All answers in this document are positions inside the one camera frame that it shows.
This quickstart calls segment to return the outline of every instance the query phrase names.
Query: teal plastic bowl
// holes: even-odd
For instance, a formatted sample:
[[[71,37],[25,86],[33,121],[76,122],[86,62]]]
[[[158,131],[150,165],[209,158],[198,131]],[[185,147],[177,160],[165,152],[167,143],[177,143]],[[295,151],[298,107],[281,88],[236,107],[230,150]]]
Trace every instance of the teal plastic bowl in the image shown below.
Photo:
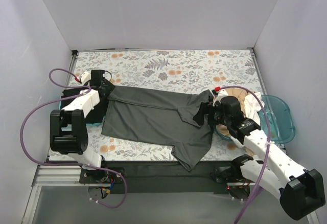
[[[278,144],[286,144],[295,137],[295,127],[292,121],[291,110],[284,100],[273,95],[262,95],[265,103],[271,140]],[[268,134],[267,123],[263,111],[259,111],[261,129]]]

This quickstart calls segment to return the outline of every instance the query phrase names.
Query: white plastic bracket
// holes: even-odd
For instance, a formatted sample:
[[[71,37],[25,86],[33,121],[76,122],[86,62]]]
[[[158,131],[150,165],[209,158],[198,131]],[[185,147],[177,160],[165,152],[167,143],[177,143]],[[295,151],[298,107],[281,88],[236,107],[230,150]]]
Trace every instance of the white plastic bracket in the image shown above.
[[[90,92],[86,93],[86,91],[81,91],[80,96],[72,101],[71,104],[65,106],[63,110],[83,110],[84,117],[86,118],[87,114],[100,102],[98,91],[91,89]]]
[[[259,164],[257,161],[250,160],[244,163],[243,166],[241,166],[241,172],[244,178],[256,182],[259,177],[261,168],[262,165]],[[281,194],[279,192],[279,189],[283,186],[281,185],[281,182],[279,181],[277,176],[270,169],[265,169],[259,185],[266,191],[270,192],[275,198],[280,198]]]
[[[82,155],[79,155],[77,153],[68,153],[67,156],[70,156],[78,163],[83,164],[83,169],[94,170],[93,168],[90,168],[87,165],[101,167],[102,158],[99,154],[93,151],[93,148],[91,146],[88,146]]]
[[[267,136],[263,130],[256,129],[250,136],[244,138],[244,146],[251,149],[261,160],[264,160],[267,150]],[[267,166],[276,174],[283,187],[290,181],[290,177],[304,174],[305,168],[294,162],[276,145],[271,144]]]
[[[80,76],[82,84],[85,84],[87,81],[91,80],[91,73],[83,72]]]

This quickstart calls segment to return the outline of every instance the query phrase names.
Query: floral tablecloth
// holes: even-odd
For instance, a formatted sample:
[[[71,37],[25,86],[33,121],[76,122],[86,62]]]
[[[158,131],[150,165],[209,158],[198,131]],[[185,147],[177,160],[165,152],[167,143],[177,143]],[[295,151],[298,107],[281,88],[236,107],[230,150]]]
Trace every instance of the floral tablecloth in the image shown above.
[[[241,85],[261,92],[260,82],[249,50],[173,50],[81,52],[75,74],[92,69],[108,70],[115,85],[159,89],[163,91],[198,94],[208,88]],[[77,85],[72,79],[71,85]],[[101,135],[102,126],[87,128],[89,145],[114,161],[171,161],[170,146],[126,141]],[[233,160],[244,149],[222,140],[214,134],[212,147],[202,160]],[[56,152],[51,161],[72,160]]]

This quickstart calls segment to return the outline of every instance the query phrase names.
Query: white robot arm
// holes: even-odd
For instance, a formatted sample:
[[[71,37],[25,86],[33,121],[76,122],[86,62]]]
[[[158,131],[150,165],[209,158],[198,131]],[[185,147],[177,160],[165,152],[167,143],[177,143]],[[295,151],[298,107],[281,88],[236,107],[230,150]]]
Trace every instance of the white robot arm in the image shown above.
[[[106,102],[108,95],[114,89],[105,78],[104,70],[92,70],[84,72],[80,77],[81,83],[88,83],[90,91],[82,90],[84,94],[74,99],[69,105],[60,110],[53,110],[50,115],[50,147],[52,151],[68,155],[93,176],[102,181],[107,172],[90,168],[88,166],[101,167],[104,158],[95,153],[88,145],[86,129],[86,116],[100,102]],[[100,110],[100,116],[104,117],[105,111]]]
[[[267,136],[251,119],[245,119],[236,97],[227,96],[216,106],[209,106],[208,123],[224,124],[231,136],[251,149],[263,161],[267,150]],[[231,163],[235,179],[256,182],[262,165],[245,154]],[[279,199],[285,212],[299,220],[325,204],[321,174],[294,162],[270,142],[267,168],[259,185]]]

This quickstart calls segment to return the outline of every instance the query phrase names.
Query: orange flower print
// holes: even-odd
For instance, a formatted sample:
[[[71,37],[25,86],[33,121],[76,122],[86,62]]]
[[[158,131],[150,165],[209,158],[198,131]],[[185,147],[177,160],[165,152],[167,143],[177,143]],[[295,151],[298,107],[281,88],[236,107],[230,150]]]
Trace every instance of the orange flower print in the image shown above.
[[[103,145],[103,146],[100,147],[100,152],[101,153],[106,153],[108,151],[108,149],[109,149],[108,146]]]
[[[227,149],[234,151],[236,149],[236,145],[234,143],[229,143],[227,144]]]
[[[109,151],[114,151],[116,147],[114,145],[109,146]]]

